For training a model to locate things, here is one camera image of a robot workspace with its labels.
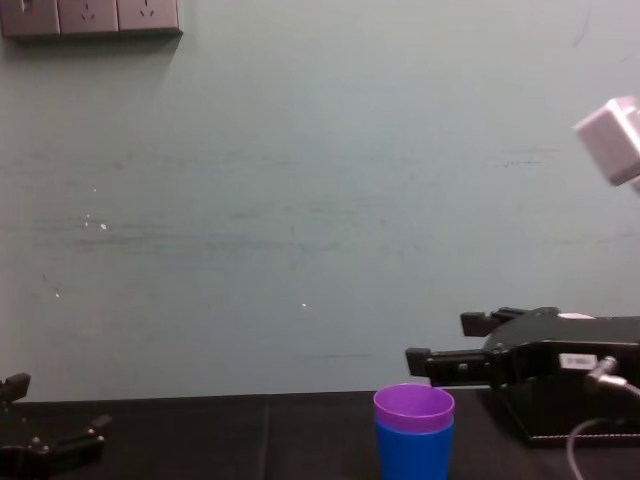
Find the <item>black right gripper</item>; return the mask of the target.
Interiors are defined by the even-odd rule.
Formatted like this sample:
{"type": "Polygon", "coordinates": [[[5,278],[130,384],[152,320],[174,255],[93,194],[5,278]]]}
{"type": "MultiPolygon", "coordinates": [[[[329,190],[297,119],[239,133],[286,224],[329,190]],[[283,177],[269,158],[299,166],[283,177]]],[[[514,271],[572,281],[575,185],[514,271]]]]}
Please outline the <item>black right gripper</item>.
{"type": "Polygon", "coordinates": [[[460,315],[465,337],[488,337],[483,349],[433,351],[410,347],[411,376],[432,386],[489,386],[557,379],[584,385],[599,361],[613,357],[615,373],[639,383],[639,318],[569,318],[554,310],[501,307],[460,315]]]}

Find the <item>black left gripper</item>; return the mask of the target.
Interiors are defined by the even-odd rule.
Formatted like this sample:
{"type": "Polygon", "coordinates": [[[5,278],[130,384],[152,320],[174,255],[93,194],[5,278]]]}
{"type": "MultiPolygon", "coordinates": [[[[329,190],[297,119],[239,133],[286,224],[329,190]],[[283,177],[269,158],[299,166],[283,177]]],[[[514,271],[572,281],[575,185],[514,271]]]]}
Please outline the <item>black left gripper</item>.
{"type": "MultiPolygon", "coordinates": [[[[31,382],[27,373],[7,377],[0,384],[1,416],[23,399],[31,382]]],[[[32,436],[28,446],[1,448],[2,479],[50,479],[100,461],[106,433],[112,424],[110,415],[101,415],[78,432],[58,439],[32,436]]]]}

